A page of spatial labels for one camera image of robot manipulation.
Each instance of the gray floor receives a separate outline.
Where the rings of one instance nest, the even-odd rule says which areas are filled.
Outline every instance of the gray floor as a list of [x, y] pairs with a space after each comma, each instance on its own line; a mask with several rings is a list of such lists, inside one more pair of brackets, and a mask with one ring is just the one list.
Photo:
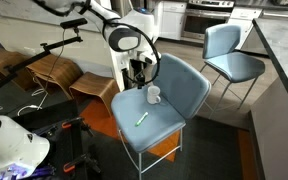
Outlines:
[[[158, 40], [155, 43], [155, 45], [160, 53], [173, 54], [174, 56], [177, 56], [183, 59], [184, 61], [188, 62], [197, 70], [200, 70], [204, 65], [202, 58], [203, 48], [198, 47], [198, 45], [194, 44], [185, 45], [165, 40]], [[216, 111], [216, 113], [211, 118], [212, 120], [228, 124], [234, 127], [248, 129], [249, 127], [248, 112], [250, 111], [251, 105], [278, 76], [270, 59], [259, 57], [257, 58], [264, 61], [266, 65], [266, 70], [265, 73], [262, 76], [260, 76], [260, 78], [257, 80], [248, 98], [246, 99], [244, 105], [239, 110], [237, 110], [240, 100], [236, 96], [234, 96], [231, 92], [228, 91], [224, 96], [224, 99], [219, 107], [219, 108], [225, 108], [225, 107], [228, 108]], [[214, 70], [212, 70], [209, 67], [206, 67], [203, 70], [202, 74], [205, 75], [205, 77], [208, 78], [211, 83], [215, 80], [215, 78], [218, 75]], [[227, 81], [222, 77], [220, 78], [220, 81], [225, 84], [227, 83]], [[252, 81], [233, 84], [230, 86], [231, 87], [230, 89], [232, 89], [240, 97], [244, 97], [244, 94], [247, 92], [249, 86], [251, 85], [251, 82]], [[212, 87], [212, 91], [206, 102], [211, 107], [214, 107], [216, 102], [219, 100], [223, 90], [224, 86], [221, 83], [217, 82]], [[210, 112], [211, 110], [206, 105], [204, 105], [199, 111], [198, 115], [207, 118]]]

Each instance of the mug handle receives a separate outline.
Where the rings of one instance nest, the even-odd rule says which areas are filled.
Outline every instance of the mug handle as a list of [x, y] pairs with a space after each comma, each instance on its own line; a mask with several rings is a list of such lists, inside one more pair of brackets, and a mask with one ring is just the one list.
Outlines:
[[161, 97], [156, 96], [156, 103], [160, 103], [161, 102]]

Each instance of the stainless steel oven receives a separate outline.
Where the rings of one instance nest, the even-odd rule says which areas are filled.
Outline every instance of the stainless steel oven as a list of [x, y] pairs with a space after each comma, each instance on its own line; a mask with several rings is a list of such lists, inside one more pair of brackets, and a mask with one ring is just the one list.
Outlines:
[[182, 39], [204, 42], [208, 27], [228, 21], [233, 10], [232, 1], [193, 1], [190, 0], [184, 17]]

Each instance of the green pen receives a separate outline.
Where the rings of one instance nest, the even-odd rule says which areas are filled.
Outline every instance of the green pen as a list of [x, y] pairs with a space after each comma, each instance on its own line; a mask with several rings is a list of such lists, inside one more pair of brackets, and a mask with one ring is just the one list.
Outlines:
[[147, 115], [148, 115], [148, 112], [145, 112], [144, 115], [141, 117], [141, 119], [137, 121], [135, 126], [136, 127], [139, 126], [144, 121], [144, 119], [146, 118]]

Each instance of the bentwood chair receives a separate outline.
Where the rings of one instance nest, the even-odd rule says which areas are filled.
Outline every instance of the bentwood chair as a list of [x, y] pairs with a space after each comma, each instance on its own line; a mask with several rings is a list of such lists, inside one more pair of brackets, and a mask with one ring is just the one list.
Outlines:
[[[142, 173], [178, 148], [182, 150], [182, 128], [185, 121], [195, 116], [211, 89], [210, 82], [200, 72], [177, 57], [162, 54], [160, 66], [159, 74], [153, 81], [154, 85], [161, 89], [160, 103], [152, 105], [147, 102], [147, 86], [120, 92], [112, 101], [119, 136], [128, 156], [138, 169], [140, 180]], [[155, 74], [156, 69], [155, 65], [152, 74]], [[135, 126], [145, 112], [148, 112], [146, 119], [139, 126]], [[180, 131], [179, 145], [144, 169], [142, 153], [176, 131]], [[122, 133], [132, 149], [138, 153], [138, 165], [127, 150]]]
[[238, 106], [239, 109], [258, 77], [265, 72], [265, 64], [262, 61], [241, 52], [234, 52], [240, 42], [240, 35], [241, 27], [238, 25], [220, 24], [206, 29], [203, 49], [205, 65], [200, 72], [202, 72], [206, 66], [209, 66], [219, 73], [212, 85], [216, 83], [220, 76], [223, 76], [229, 81], [215, 108], [211, 108], [212, 112], [209, 118], [211, 118], [217, 110], [226, 91], [230, 90], [229, 86], [232, 83], [241, 83], [254, 79], [243, 99], [230, 90], [241, 100]]

